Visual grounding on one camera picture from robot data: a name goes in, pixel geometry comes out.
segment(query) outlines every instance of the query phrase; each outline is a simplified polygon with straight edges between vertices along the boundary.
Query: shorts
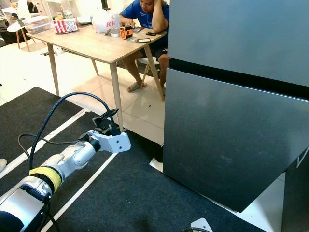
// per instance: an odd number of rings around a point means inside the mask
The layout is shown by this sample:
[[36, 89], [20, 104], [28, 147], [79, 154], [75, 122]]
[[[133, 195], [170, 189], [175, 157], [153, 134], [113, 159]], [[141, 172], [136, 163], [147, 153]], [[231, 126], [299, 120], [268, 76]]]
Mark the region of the shorts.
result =
[[[156, 61], [158, 61], [160, 56], [168, 53], [167, 47], [165, 48], [165, 47], [152, 46], [151, 44], [149, 45], [149, 47], [150, 47], [151, 54], [153, 55], [153, 57], [156, 58]], [[140, 52], [143, 54], [143, 58], [147, 58], [144, 48], [142, 48]]]

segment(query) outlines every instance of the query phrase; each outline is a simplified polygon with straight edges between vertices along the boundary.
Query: refrigerator door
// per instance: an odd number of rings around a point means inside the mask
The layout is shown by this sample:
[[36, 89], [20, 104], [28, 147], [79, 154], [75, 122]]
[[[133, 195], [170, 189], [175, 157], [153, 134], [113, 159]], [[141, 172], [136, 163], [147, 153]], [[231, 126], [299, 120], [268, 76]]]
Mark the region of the refrigerator door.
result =
[[309, 1], [170, 4], [169, 57], [309, 87]]
[[243, 211], [308, 147], [309, 101], [168, 69], [163, 172]]

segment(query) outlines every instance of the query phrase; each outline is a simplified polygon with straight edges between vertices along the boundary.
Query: gray refrigerator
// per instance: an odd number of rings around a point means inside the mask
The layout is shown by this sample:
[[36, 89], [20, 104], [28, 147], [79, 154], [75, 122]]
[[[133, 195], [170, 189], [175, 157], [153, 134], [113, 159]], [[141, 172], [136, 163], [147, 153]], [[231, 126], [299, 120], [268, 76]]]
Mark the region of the gray refrigerator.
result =
[[287, 171], [284, 232], [309, 230], [308, 12], [306, 0], [170, 3], [163, 172], [242, 212]]

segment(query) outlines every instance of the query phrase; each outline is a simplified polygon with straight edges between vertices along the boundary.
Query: yellow ring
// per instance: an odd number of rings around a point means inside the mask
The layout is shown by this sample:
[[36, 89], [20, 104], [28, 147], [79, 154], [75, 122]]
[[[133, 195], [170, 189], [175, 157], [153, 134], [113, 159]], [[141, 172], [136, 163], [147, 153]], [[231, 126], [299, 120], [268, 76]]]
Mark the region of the yellow ring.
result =
[[32, 170], [29, 171], [29, 175], [34, 174], [34, 173], [39, 173], [39, 174], [43, 174], [43, 175], [47, 176], [53, 182], [55, 192], [61, 184], [61, 179], [60, 179], [59, 174], [51, 168], [38, 167], [38, 168], [35, 168], [35, 169], [32, 169]]

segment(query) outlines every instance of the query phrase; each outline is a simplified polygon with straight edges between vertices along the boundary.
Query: blue t-shirt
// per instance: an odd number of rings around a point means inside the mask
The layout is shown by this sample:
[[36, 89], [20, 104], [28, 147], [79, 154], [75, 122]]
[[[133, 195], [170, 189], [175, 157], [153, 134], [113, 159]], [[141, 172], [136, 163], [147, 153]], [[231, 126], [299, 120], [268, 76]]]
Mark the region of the blue t-shirt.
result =
[[[164, 18], [168, 21], [169, 20], [169, 5], [165, 2], [165, 7], [162, 7]], [[146, 13], [143, 11], [143, 9], [140, 6], [140, 0], [135, 0], [132, 2], [127, 8], [125, 8], [121, 13], [121, 16], [124, 18], [130, 18], [130, 19], [138, 19], [140, 22], [140, 25], [145, 28], [153, 28], [153, 14], [152, 13]], [[166, 36], [162, 37], [160, 40], [154, 42], [154, 44], [167, 47], [168, 46], [168, 34]]]

